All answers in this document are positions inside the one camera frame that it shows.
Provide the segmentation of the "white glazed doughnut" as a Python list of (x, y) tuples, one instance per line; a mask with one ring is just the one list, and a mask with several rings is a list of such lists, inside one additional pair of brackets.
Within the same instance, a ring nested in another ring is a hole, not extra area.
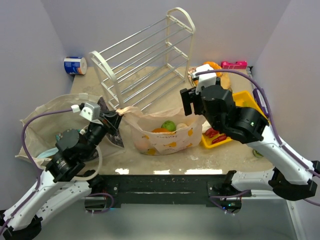
[(176, 130), (180, 130), (180, 129), (182, 129), (182, 128), (187, 128), (187, 127), (188, 127), (187, 124), (181, 122), (181, 123), (178, 123), (178, 124), (176, 125)]

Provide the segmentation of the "green custard apple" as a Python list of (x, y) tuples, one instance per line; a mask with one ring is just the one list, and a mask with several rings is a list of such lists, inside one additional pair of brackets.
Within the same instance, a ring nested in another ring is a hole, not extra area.
[(176, 124), (175, 124), (173, 121), (171, 121), (171, 120), (165, 121), (165, 122), (161, 125), (161, 127), (162, 127), (163, 129), (168, 130), (169, 132), (173, 132), (173, 131), (176, 130)]

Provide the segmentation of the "red apple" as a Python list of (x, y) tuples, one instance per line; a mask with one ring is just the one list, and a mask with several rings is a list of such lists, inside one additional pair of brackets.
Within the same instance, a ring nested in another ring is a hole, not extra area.
[(150, 144), (148, 141), (138, 141), (134, 144), (137, 150), (141, 153), (145, 153), (149, 150)]

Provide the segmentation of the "large brown muffin bread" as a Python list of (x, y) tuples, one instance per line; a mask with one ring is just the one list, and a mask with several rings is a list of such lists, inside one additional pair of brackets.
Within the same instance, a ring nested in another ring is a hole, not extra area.
[(162, 128), (162, 127), (152, 130), (152, 133), (168, 133), (168, 132), (169, 132), (168, 129)]

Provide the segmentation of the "translucent orange plastic bag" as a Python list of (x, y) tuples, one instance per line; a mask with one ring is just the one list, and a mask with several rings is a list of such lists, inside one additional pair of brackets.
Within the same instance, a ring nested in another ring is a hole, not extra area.
[[(137, 142), (149, 142), (148, 151), (141, 152), (142, 154), (169, 155), (195, 147), (201, 142), (205, 118), (195, 114), (186, 116), (182, 107), (144, 114), (138, 107), (128, 106), (116, 112), (129, 125), (134, 146)], [(152, 132), (160, 128), (165, 121), (173, 121), (176, 125), (185, 123), (188, 127), (169, 132)]]

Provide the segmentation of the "blue brown chips bag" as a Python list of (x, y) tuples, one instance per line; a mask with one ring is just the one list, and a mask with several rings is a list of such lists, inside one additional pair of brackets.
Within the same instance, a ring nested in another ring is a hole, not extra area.
[(37, 156), (37, 158), (38, 158), (38, 159), (52, 158), (58, 151), (59, 151), (58, 148), (57, 148), (57, 147), (54, 147), (54, 148), (48, 149), (48, 150), (40, 153), (40, 154)]

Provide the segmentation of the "cream canvas tote bag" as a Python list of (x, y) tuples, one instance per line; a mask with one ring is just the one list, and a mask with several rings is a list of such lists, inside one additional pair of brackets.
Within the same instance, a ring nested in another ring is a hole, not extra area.
[[(80, 105), (87, 102), (100, 105), (102, 111), (109, 110), (102, 96), (87, 93), (66, 94), (37, 107), (21, 122), (25, 125), (31, 118), (40, 114), (66, 110), (72, 105)], [(33, 120), (26, 128), (25, 144), (37, 167), (45, 169), (51, 160), (49, 156), (45, 157), (44, 152), (56, 147), (58, 135), (68, 129), (76, 129), (78, 131), (87, 129), (89, 123), (78, 112), (73, 113), (72, 111), (46, 115)], [(119, 132), (115, 135), (106, 134), (98, 146), (104, 160), (109, 156), (125, 152), (124, 143)]]

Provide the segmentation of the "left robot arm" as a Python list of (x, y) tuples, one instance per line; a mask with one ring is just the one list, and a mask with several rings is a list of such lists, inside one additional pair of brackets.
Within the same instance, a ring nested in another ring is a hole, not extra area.
[(6, 240), (32, 240), (53, 216), (86, 196), (96, 196), (103, 178), (98, 170), (78, 173), (94, 152), (102, 157), (99, 143), (115, 135), (122, 116), (116, 111), (101, 112), (90, 120), (88, 129), (65, 130), (56, 143), (58, 149), (36, 183), (11, 208), (0, 212), (0, 233)]

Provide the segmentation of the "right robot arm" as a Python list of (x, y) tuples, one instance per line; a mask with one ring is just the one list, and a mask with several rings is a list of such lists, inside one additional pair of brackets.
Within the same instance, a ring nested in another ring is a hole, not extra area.
[(180, 90), (185, 115), (203, 115), (211, 127), (232, 140), (258, 151), (273, 168), (258, 172), (229, 171), (224, 191), (272, 191), (279, 197), (298, 201), (314, 197), (317, 183), (312, 180), (320, 172), (318, 161), (303, 157), (284, 143), (279, 143), (267, 118), (252, 107), (236, 106), (229, 90), (219, 85)]

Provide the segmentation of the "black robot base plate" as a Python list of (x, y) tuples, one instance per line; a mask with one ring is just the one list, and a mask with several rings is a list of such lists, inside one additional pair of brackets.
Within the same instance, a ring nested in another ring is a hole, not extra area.
[(124, 174), (102, 175), (102, 181), (84, 200), (87, 211), (132, 205), (204, 205), (232, 214), (242, 207), (241, 192), (230, 185), (227, 174)]

